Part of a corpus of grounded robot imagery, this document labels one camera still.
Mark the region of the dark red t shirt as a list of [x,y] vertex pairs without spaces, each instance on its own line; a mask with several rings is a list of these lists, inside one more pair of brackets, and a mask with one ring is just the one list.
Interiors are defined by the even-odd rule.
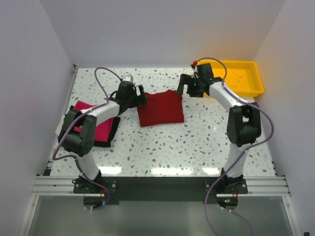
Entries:
[[183,123],[183,97],[174,90],[145,93],[148,103],[137,108],[141,127]]

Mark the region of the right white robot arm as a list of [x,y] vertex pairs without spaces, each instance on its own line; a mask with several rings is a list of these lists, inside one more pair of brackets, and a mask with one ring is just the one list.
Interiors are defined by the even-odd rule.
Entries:
[[191,67],[191,75],[180,76],[176,93],[183,94],[186,85],[190,97],[203,97],[206,93],[228,111],[226,134],[230,149],[215,188],[231,193],[242,183],[249,147],[261,135],[260,112],[252,107],[255,103],[249,103],[233,92],[223,78],[215,77],[210,63],[199,64],[194,61]]

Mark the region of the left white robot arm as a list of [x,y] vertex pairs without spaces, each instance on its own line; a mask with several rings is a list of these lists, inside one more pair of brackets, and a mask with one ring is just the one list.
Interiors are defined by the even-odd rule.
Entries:
[[148,103],[142,85],[136,86],[130,81],[121,81],[115,97],[108,97],[106,102],[85,110],[71,108],[65,115],[58,136],[58,145],[53,154],[53,160],[64,159],[57,157],[61,147],[72,157],[85,188],[91,193],[98,192],[102,187],[100,169],[93,158],[96,127],[101,123],[115,118],[126,110]]

